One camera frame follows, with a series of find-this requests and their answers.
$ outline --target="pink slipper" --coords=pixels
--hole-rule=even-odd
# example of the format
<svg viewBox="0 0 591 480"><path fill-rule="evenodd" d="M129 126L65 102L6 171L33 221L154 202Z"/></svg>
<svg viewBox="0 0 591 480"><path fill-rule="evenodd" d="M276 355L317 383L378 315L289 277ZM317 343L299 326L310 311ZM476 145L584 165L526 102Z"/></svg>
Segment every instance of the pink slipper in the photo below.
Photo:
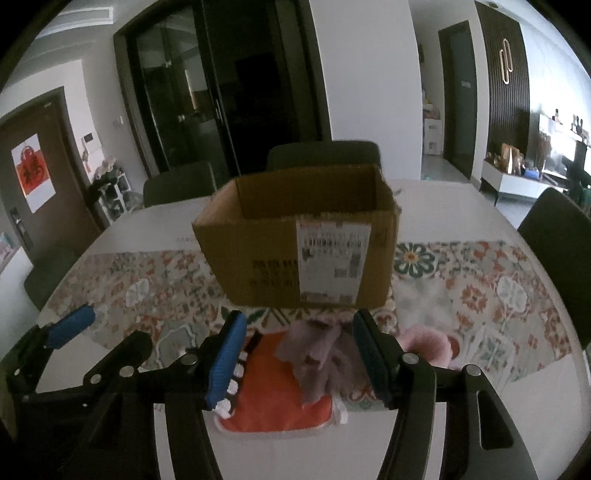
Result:
<svg viewBox="0 0 591 480"><path fill-rule="evenodd" d="M453 351L443 332L426 325L413 325L396 337L405 352L416 353L434 367L447 368Z"/></svg>

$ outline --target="green chair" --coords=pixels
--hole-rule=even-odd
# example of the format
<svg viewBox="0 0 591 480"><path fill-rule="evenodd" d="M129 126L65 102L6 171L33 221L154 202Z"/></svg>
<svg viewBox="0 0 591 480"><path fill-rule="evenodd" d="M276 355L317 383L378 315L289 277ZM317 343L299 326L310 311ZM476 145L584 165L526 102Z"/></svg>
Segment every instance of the green chair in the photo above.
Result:
<svg viewBox="0 0 591 480"><path fill-rule="evenodd" d="M40 311L79 256L67 247L56 245L41 259L25 279L25 291Z"/></svg>
<svg viewBox="0 0 591 480"><path fill-rule="evenodd" d="M206 197L215 191L212 166L208 161L198 161L148 179L144 183L144 206Z"/></svg>
<svg viewBox="0 0 591 480"><path fill-rule="evenodd" d="M548 188L518 228L556 286L583 348L591 342L591 220Z"/></svg>
<svg viewBox="0 0 591 480"><path fill-rule="evenodd" d="M288 143L271 149L267 171L360 163L373 163L382 168L377 144L362 140Z"/></svg>

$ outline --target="tile pattern tablecloth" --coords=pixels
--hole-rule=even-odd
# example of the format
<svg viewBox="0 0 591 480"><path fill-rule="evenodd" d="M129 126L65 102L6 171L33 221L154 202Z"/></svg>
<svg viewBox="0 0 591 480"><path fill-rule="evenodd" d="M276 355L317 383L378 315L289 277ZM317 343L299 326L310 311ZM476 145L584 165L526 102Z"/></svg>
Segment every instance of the tile pattern tablecloth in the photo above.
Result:
<svg viewBox="0 0 591 480"><path fill-rule="evenodd" d="M564 326L532 263L505 242L399 244L392 286L386 305L372 311L382 331L399 331L397 314L402 316L403 310L400 305L397 312L395 299L408 303L412 313L428 303L423 299L435 298L438 306L431 312L445 310L440 317L448 319L438 324L436 318L435 326L446 330L459 350L454 365L481 366L499 391L570 353ZM438 310L442 299L444 310ZM219 331L235 308L200 251L86 256L46 308L62 317L83 303L93 304L97 314L85 335L106 348L134 330L148 332L155 346L149 369L170 365L184 348ZM319 313L240 309L249 330L262 332L286 329ZM382 408L369 386L345 401L352 410Z"/></svg>

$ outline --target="air vent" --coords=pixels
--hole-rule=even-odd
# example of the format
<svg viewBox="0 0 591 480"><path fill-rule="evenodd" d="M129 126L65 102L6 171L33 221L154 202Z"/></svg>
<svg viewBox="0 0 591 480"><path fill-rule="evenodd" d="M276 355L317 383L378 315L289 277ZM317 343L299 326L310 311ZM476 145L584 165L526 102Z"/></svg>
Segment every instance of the air vent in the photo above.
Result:
<svg viewBox="0 0 591 480"><path fill-rule="evenodd" d="M80 8L59 13L37 38L73 28L94 27L113 24L113 7Z"/></svg>

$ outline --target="wood slat wall panel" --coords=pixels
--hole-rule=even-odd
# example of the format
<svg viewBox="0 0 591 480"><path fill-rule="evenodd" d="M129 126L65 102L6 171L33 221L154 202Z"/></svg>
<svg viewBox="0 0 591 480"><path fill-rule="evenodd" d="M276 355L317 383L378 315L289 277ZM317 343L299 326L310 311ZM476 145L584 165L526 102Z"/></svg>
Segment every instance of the wood slat wall panel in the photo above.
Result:
<svg viewBox="0 0 591 480"><path fill-rule="evenodd" d="M507 143L519 148L525 155L530 128L530 74L521 27L497 10L475 3L488 64L490 113L487 150L500 154L501 145ZM513 57L509 85L503 82L499 59L504 38L509 41Z"/></svg>

